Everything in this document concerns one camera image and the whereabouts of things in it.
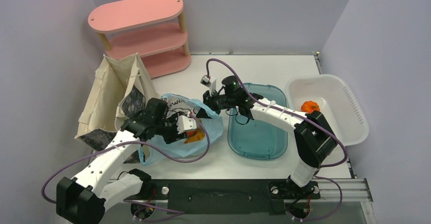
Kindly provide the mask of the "yellow-orange bumpy food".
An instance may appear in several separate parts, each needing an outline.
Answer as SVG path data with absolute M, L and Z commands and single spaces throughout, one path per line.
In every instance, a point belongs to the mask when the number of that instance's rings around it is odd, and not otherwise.
M 205 133 L 201 129 L 196 129 L 196 130 L 197 130 L 197 133 L 193 137 L 190 137 L 190 138 L 186 137 L 186 140 L 184 142 L 185 144 L 201 141 L 205 138 Z

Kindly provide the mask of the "light blue plastic grocery bag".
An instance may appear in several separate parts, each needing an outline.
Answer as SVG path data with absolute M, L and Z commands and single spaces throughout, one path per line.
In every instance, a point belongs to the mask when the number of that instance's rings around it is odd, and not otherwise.
M 196 117 L 198 110 L 202 106 L 206 106 L 198 99 L 189 99 L 187 97 L 171 93 L 162 95 L 161 99 L 167 102 L 168 116 L 172 115 L 174 112 L 184 112 L 185 116 L 193 114 Z M 157 147 L 163 153 L 167 154 L 168 157 L 173 159 L 189 161 L 192 157 L 201 157 L 209 151 L 208 145 L 217 141 L 224 131 L 221 116 L 216 114 L 214 111 L 212 111 L 211 116 L 212 119 L 196 117 L 199 120 L 197 129 L 201 129 L 205 133 L 205 138 L 201 141 L 185 144 L 185 138 L 171 144 L 166 144 L 162 136 L 156 135 L 147 142 L 148 144 Z

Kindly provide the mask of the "small orange pumpkin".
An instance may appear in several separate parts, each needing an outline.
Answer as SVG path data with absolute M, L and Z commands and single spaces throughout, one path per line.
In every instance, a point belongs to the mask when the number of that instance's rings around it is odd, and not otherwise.
M 301 105 L 301 111 L 305 113 L 313 113 L 314 111 L 320 111 L 320 106 L 314 101 L 305 101 Z

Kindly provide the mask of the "orange mandarin fruit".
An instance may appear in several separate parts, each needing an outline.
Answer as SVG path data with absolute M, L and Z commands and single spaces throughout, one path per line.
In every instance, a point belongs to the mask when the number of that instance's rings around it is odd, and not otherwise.
M 197 130 L 194 131 L 188 131 L 187 132 L 187 138 L 193 137 L 197 133 Z

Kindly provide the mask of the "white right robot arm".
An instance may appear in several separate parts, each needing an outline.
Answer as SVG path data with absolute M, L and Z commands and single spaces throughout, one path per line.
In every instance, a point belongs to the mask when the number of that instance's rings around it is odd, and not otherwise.
M 319 111 L 293 111 L 260 94 L 250 93 L 233 75 L 222 80 L 224 93 L 218 92 L 215 77 L 204 75 L 200 83 L 208 88 L 203 94 L 203 103 L 216 114 L 235 110 L 248 120 L 263 121 L 294 136 L 299 162 L 288 177 L 287 190 L 294 198 L 302 197 L 323 161 L 337 146 L 324 115 Z

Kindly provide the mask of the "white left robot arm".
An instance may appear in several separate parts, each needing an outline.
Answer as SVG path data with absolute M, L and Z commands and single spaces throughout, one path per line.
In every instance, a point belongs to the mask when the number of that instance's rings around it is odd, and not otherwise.
M 144 109 L 127 119 L 105 150 L 72 178 L 64 177 L 56 186 L 56 213 L 71 223 L 99 223 L 106 210 L 130 196 L 152 197 L 155 186 L 151 176 L 133 169 L 109 183 L 126 159 L 155 135 L 169 142 L 187 137 L 197 128 L 189 113 L 168 116 L 166 101 L 151 98 Z

